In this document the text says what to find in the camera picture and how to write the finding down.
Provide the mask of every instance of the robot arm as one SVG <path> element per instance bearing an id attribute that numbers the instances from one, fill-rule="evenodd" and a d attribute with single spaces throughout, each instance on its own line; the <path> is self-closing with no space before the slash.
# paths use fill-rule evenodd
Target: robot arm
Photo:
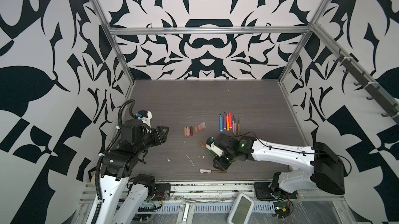
<path id="1" fill-rule="evenodd" d="M 277 172 L 272 186 L 292 193 L 298 189 L 320 188 L 331 194 L 344 194 L 344 164 L 324 143 L 298 147 L 242 136 L 239 140 L 223 133 L 207 140 L 207 148 L 217 156 L 213 166 L 226 171 L 235 160 L 271 161 L 299 168 Z"/>
<path id="2" fill-rule="evenodd" d="M 109 224 L 130 223 L 143 201 L 153 195 L 155 179 L 139 174 L 122 206 L 115 213 L 123 188 L 126 187 L 132 169 L 138 162 L 146 163 L 144 157 L 148 148 L 166 142 L 168 127 L 151 128 L 150 111 L 139 111 L 138 117 L 126 121 L 120 126 L 118 147 L 105 154 L 100 169 L 99 186 L 102 199 L 92 205 L 86 223 Z"/>

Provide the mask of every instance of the aluminum frame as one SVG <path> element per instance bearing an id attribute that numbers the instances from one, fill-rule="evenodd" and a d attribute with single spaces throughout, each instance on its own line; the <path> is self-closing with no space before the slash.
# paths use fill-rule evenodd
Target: aluminum frame
<path id="1" fill-rule="evenodd" d="M 294 51 L 292 52 L 291 56 L 289 57 L 286 66 L 284 67 L 284 69 L 282 70 L 282 72 L 280 74 L 280 77 L 278 78 L 278 81 L 280 83 L 283 83 L 284 79 L 286 79 L 287 75 L 290 73 L 292 67 L 294 66 L 295 62 L 297 61 L 297 59 L 299 57 L 300 52 L 305 47 L 306 43 L 308 42 L 308 40 L 310 39 L 311 36 L 312 36 L 311 31 L 308 31 L 305 34 L 302 34 L 301 39 L 299 40 L 297 46 L 295 47 Z"/>
<path id="2" fill-rule="evenodd" d="M 316 9 L 315 14 L 313 15 L 312 19 L 308 24 L 308 28 L 312 26 L 312 24 L 319 22 L 320 18 L 323 16 L 324 12 L 326 11 L 327 6 L 330 4 L 332 0 L 322 0 L 319 6 Z M 297 61 L 299 57 L 299 53 L 302 51 L 303 47 L 305 47 L 307 41 L 309 40 L 310 36 L 312 36 L 312 32 L 309 31 L 308 33 L 304 34 L 301 40 L 298 42 L 297 47 L 295 48 L 294 52 L 292 53 L 291 57 L 288 60 L 287 65 L 284 67 L 280 77 L 278 80 L 283 82 L 287 75 L 290 73 L 294 63 Z"/>
<path id="3" fill-rule="evenodd" d="M 148 34 L 227 34 L 227 33 L 305 33 L 307 26 L 232 26 L 232 27 L 138 27 L 110 28 L 112 35 Z"/>
<path id="4" fill-rule="evenodd" d="M 122 66 L 122 70 L 125 73 L 125 75 L 127 76 L 127 79 L 129 80 L 129 83 L 131 85 L 134 84 L 135 79 L 132 75 L 132 73 L 130 72 L 129 66 L 126 63 L 126 59 L 123 56 L 118 43 L 115 40 L 115 36 L 112 36 L 111 33 L 109 32 L 109 27 L 108 27 L 108 22 L 107 19 L 104 15 L 104 12 L 101 8 L 101 5 L 99 3 L 98 0 L 89 0 L 89 2 L 92 4 L 93 6 L 93 10 L 98 18 L 98 20 L 100 21 L 101 27 L 104 30 L 105 36 L 107 37 L 108 42 L 111 44 L 111 47 L 113 48 L 113 50 L 115 51 L 115 54 L 117 56 L 117 59 L 119 61 L 119 63 Z"/>
<path id="5" fill-rule="evenodd" d="M 320 25 L 312 23 L 310 30 L 316 34 L 322 43 L 336 56 L 343 54 L 344 57 L 350 57 L 349 53 L 339 45 L 330 34 L 328 34 Z"/>
<path id="6" fill-rule="evenodd" d="M 288 95 L 287 89 L 285 88 L 285 85 L 283 83 L 280 83 L 280 82 L 278 83 L 278 85 L 280 86 L 280 89 L 281 89 L 282 94 L 284 96 L 285 102 L 287 103 L 288 109 L 290 110 L 290 112 L 292 114 L 292 118 L 294 119 L 295 125 L 297 126 L 297 129 L 299 131 L 299 134 L 302 137 L 303 143 L 305 144 L 305 146 L 308 146 L 308 145 L 309 146 L 313 146 L 313 143 L 309 143 L 308 142 L 308 140 L 307 140 L 307 138 L 305 136 L 305 133 L 303 132 L 303 129 L 302 129 L 301 125 L 300 125 L 300 122 L 299 122 L 299 119 L 298 119 L 298 116 L 297 116 L 297 112 L 294 110 L 294 107 L 292 106 L 292 103 L 290 102 L 289 95 Z"/>
<path id="7" fill-rule="evenodd" d="M 249 197 L 255 196 L 254 182 L 271 182 L 266 181 L 157 181 L 157 183 L 170 183 L 171 192 L 170 199 L 164 202 L 180 202 L 184 199 L 219 202 L 234 201 L 232 197 L 236 197 L 240 192 L 244 192 Z M 90 204 L 96 197 L 95 187 L 87 183 L 82 194 L 79 204 Z M 127 188 L 121 195 L 122 198 L 127 197 Z M 298 190 L 298 200 L 300 201 L 345 201 L 342 195 L 329 194 L 318 188 Z"/>

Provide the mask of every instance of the felt-tip marker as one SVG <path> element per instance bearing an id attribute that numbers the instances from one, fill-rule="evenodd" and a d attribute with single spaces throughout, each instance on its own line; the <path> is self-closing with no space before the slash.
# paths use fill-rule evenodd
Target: felt-tip marker
<path id="1" fill-rule="evenodd" d="M 226 112 L 223 113 L 223 129 L 226 129 Z"/>
<path id="2" fill-rule="evenodd" d="M 222 114 L 220 114 L 219 121 L 220 121 L 220 132 L 222 132 L 223 131 Z"/>

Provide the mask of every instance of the gray wood grain table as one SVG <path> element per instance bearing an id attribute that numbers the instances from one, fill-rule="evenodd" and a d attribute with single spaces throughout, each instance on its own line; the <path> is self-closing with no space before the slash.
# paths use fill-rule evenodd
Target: gray wood grain table
<path id="1" fill-rule="evenodd" d="M 201 174 L 201 168 L 213 169 L 213 159 L 197 141 L 205 143 L 220 133 L 219 114 L 225 111 L 240 118 L 240 134 L 253 131 L 269 142 L 304 145 L 275 80 L 138 80 L 132 99 L 136 100 L 133 112 L 152 112 L 152 127 L 170 128 L 167 141 L 149 149 L 147 164 L 139 162 L 132 177 L 145 173 L 155 176 L 157 181 L 269 180 L 275 172 L 289 171 L 288 166 L 274 162 L 235 161 L 226 174 Z M 130 118 L 126 112 L 123 121 Z M 184 127 L 203 121 L 203 131 L 184 137 Z M 223 132 L 232 135 L 231 131 Z"/>

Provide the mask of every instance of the white device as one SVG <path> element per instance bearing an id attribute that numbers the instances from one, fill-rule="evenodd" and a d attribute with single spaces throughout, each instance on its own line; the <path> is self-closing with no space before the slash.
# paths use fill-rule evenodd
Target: white device
<path id="1" fill-rule="evenodd" d="M 228 224 L 247 224 L 255 203 L 246 194 L 240 193 L 227 217 Z"/>
<path id="2" fill-rule="evenodd" d="M 195 203 L 182 201 L 182 203 L 180 204 L 176 224 L 191 224 L 193 221 L 195 209 Z"/>

